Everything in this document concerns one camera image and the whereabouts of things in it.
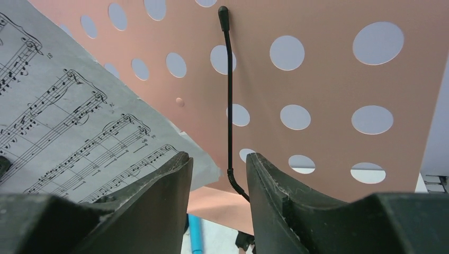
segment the circular hole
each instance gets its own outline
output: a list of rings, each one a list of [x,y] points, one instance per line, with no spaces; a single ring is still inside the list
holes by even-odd
[[[86,32],[87,36],[95,39],[98,35],[97,28],[95,27],[94,21],[87,15],[81,16],[81,26]]]
[[[251,149],[248,149],[248,148],[243,148],[243,149],[241,149],[240,152],[239,152],[240,159],[241,159],[244,163],[246,163],[246,156],[247,156],[248,154],[250,154],[250,153],[253,153],[253,152],[255,152],[255,151],[252,151]]]
[[[73,36],[72,36],[72,34],[71,34],[69,28],[68,28],[66,25],[61,24],[59,27],[60,27],[64,32],[66,32],[68,35],[70,35],[70,37],[73,38]]]
[[[195,2],[202,7],[211,7],[217,0],[195,0]]]
[[[150,72],[149,72],[147,66],[139,58],[134,58],[131,61],[131,67],[132,67],[132,70],[134,70],[134,73],[136,74],[136,76],[139,79],[147,80],[150,77]]]
[[[376,22],[364,27],[354,39],[355,57],[367,65],[381,65],[395,58],[404,45],[401,29],[390,22]]]
[[[304,155],[293,155],[289,158],[290,167],[298,173],[310,174],[315,171],[315,163]]]
[[[167,12],[165,0],[143,0],[143,4],[152,19],[161,21],[165,17],[165,13]]]
[[[384,107],[365,106],[352,115],[352,126],[364,134],[380,134],[393,126],[393,115]]]
[[[211,64],[212,67],[223,75],[228,74],[228,53],[226,52],[226,46],[215,46],[211,51]],[[237,59],[232,53],[232,72],[236,69]]]
[[[120,78],[119,71],[117,71],[117,69],[111,63],[105,63],[104,68],[112,73],[116,78]]]
[[[249,113],[243,106],[239,104],[232,105],[232,123],[237,126],[247,126],[249,123]]]
[[[176,104],[178,104],[178,106],[183,107],[184,106],[184,100],[181,98],[176,98]]]
[[[376,164],[362,162],[355,164],[351,168],[351,175],[361,183],[378,184],[385,179],[387,174],[385,173],[385,170]]]
[[[281,110],[282,123],[292,130],[304,130],[310,125],[309,112],[298,105],[287,105]]]
[[[126,29],[128,25],[128,20],[126,18],[125,11],[119,4],[112,3],[109,5],[109,18],[111,19],[112,24],[120,31]]]
[[[184,59],[176,53],[169,53],[165,63],[170,73],[177,78],[182,78],[187,73],[187,65],[185,65]]]
[[[281,70],[295,70],[304,61],[304,56],[304,46],[290,35],[277,38],[270,47],[271,62]]]

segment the perforated panel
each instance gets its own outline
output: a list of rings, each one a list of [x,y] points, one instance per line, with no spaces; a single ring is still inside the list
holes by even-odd
[[[248,151],[345,201],[415,189],[449,48],[448,1],[31,2],[223,170],[227,70],[217,10],[226,5],[234,168],[245,189]],[[225,177],[210,187],[231,191]]]

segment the blue marker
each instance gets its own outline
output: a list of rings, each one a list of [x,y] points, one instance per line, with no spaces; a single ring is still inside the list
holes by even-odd
[[[188,226],[190,227],[190,244],[192,246],[192,254],[203,254],[201,219],[195,215],[189,214]]]

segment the sheet music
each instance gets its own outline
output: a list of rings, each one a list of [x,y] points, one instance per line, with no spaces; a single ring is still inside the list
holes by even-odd
[[[192,189],[220,170],[185,133],[140,100],[26,0],[0,2],[1,193],[93,202],[194,158]]]

